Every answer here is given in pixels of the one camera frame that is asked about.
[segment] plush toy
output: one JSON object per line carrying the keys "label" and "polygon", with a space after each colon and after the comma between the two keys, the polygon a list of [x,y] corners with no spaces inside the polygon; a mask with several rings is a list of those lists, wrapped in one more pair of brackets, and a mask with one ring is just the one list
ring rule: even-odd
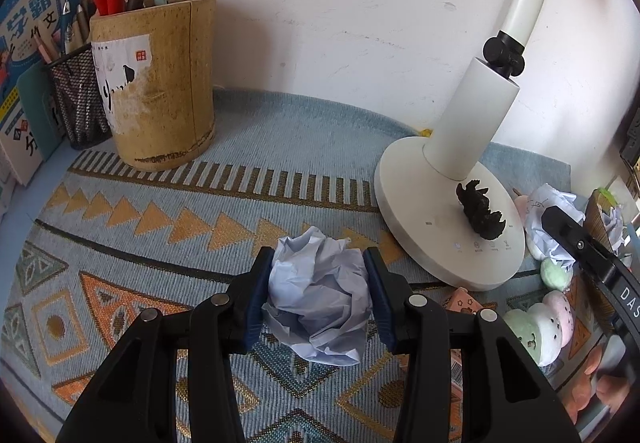
{"label": "plush toy", "polygon": [[553,260],[546,258],[540,264],[540,277],[549,289],[564,291],[574,278],[574,267],[572,266],[569,270],[565,270],[559,264],[554,263]]}
{"label": "plush toy", "polygon": [[502,319],[538,365],[541,353],[540,328],[533,317],[522,309],[512,309],[505,313]]}
{"label": "plush toy", "polygon": [[527,233],[526,230],[524,232],[524,240],[525,243],[527,243],[527,249],[529,250],[529,253],[532,255],[532,257],[536,261],[544,261],[545,254],[538,248],[538,246],[533,241],[533,239],[531,239],[531,236]]}
{"label": "plush toy", "polygon": [[574,317],[571,315],[569,301],[562,293],[554,290],[547,293],[542,302],[549,306],[558,317],[562,329],[562,347],[566,346],[574,336]]}
{"label": "plush toy", "polygon": [[558,358],[562,349],[562,328],[556,313],[542,302],[531,306],[527,313],[533,317],[540,329],[540,361],[538,366],[545,367]]}
{"label": "plush toy", "polygon": [[516,210],[518,211],[522,224],[524,224],[524,218],[527,215],[527,201],[529,201],[529,196],[517,196],[513,200],[513,204],[516,205]]}

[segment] white plush toy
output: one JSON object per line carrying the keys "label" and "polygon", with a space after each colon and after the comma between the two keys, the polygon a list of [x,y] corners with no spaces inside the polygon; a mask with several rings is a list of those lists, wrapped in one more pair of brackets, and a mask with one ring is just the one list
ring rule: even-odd
{"label": "white plush toy", "polygon": [[545,367],[553,363],[562,349],[562,328],[558,315],[542,302],[537,302],[531,306],[529,313],[540,329],[540,362],[536,362],[539,367]]}

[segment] patterned tablecloth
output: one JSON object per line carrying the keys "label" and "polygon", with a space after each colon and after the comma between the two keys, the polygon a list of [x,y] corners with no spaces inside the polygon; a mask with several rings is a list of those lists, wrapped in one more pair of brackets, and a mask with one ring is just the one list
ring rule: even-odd
{"label": "patterned tablecloth", "polygon": [[[308,225],[350,237],[351,246],[378,246],[391,271],[440,302],[452,292],[399,248],[372,190],[385,147],[414,131],[361,109],[282,94],[224,91],[215,107],[216,139],[194,162],[139,172],[102,144],[80,154],[35,221],[4,310],[0,377],[46,441],[142,309],[193,307],[247,271],[260,246]],[[481,161],[508,189],[530,192],[548,182],[570,190],[568,166],[543,156],[492,144]],[[505,285],[473,295],[503,313],[544,293],[527,256]],[[583,295],[576,283],[574,339],[544,369],[556,388],[601,336]],[[190,439],[187,358],[178,354],[179,441]],[[373,321],[361,365],[306,362],[266,329],[231,364],[250,441],[393,437],[404,376]],[[459,412],[459,403],[452,409]],[[459,430],[454,423],[452,440]]]}

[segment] blue gripper pad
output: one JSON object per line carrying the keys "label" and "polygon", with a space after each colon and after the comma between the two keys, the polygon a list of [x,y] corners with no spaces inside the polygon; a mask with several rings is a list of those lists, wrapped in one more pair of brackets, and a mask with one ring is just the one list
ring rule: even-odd
{"label": "blue gripper pad", "polygon": [[389,352],[409,352],[404,301],[412,294],[411,286],[402,275],[386,269],[377,248],[367,248],[362,256],[369,274],[369,293],[378,336]]}
{"label": "blue gripper pad", "polygon": [[258,341],[262,330],[262,305],[267,301],[273,253],[273,248],[263,246],[251,269],[251,273],[254,270],[259,273],[255,277],[253,290],[249,290],[250,296],[246,305],[244,344],[247,351]]}

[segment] pink plush toy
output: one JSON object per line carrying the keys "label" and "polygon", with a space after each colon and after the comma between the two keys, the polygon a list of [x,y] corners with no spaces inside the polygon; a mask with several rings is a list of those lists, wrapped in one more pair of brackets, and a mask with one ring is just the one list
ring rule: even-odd
{"label": "pink plush toy", "polygon": [[549,306],[558,317],[562,328],[562,347],[566,346],[574,336],[574,317],[571,315],[569,301],[559,291],[550,291],[542,299],[542,302]]}
{"label": "pink plush toy", "polygon": [[513,204],[516,205],[516,210],[520,215],[520,220],[524,225],[524,217],[527,215],[527,201],[529,196],[518,196],[513,200]]}

